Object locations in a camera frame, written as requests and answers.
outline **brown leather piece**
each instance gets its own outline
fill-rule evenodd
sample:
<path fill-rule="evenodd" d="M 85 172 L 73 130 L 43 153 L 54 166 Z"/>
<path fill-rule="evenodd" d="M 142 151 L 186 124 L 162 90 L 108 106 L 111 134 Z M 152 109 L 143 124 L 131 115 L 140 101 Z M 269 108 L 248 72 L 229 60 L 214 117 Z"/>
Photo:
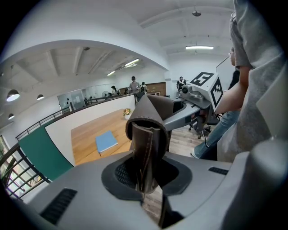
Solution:
<path fill-rule="evenodd" d="M 126 124 L 126 135 L 133 141 L 133 159 L 138 190 L 152 192 L 154 173 L 170 141 L 163 120 L 173 113 L 174 102 L 168 97 L 144 95 Z"/>

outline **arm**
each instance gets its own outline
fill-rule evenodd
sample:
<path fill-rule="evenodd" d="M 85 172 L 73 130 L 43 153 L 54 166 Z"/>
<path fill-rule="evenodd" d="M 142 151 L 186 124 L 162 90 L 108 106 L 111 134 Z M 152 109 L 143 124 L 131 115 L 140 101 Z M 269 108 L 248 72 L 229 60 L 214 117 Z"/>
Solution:
<path fill-rule="evenodd" d="M 215 111 L 216 114 L 236 111 L 242 107 L 248 89 L 250 69 L 251 68 L 247 66 L 240 67 L 239 82 L 224 93 L 223 98 Z"/>

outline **green wall panel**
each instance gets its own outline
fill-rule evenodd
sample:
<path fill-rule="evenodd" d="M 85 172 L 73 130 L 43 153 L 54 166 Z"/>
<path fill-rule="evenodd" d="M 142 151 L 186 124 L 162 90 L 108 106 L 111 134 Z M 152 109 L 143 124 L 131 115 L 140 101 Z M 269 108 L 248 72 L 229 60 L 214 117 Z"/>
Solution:
<path fill-rule="evenodd" d="M 50 139 L 45 126 L 39 127 L 19 141 L 19 145 L 32 164 L 50 180 L 55 180 L 73 168 Z"/>

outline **small plant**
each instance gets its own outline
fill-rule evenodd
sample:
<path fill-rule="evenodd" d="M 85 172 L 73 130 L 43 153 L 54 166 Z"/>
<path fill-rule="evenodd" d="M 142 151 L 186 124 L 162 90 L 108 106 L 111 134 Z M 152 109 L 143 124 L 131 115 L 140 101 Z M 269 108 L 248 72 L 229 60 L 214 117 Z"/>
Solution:
<path fill-rule="evenodd" d="M 130 115 L 131 113 L 132 113 L 132 112 L 131 112 L 131 109 L 127 108 L 127 109 L 123 110 L 123 117 L 124 117 L 125 115 Z"/>

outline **blue book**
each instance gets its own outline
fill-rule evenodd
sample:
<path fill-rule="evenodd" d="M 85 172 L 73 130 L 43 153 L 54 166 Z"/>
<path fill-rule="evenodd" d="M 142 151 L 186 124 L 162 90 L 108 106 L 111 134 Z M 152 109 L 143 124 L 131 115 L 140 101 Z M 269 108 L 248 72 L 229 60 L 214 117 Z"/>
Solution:
<path fill-rule="evenodd" d="M 101 134 L 100 136 L 96 137 L 96 145 L 97 150 L 99 153 L 102 153 L 103 151 L 117 145 L 118 142 L 113 136 L 111 131 L 105 132 Z"/>

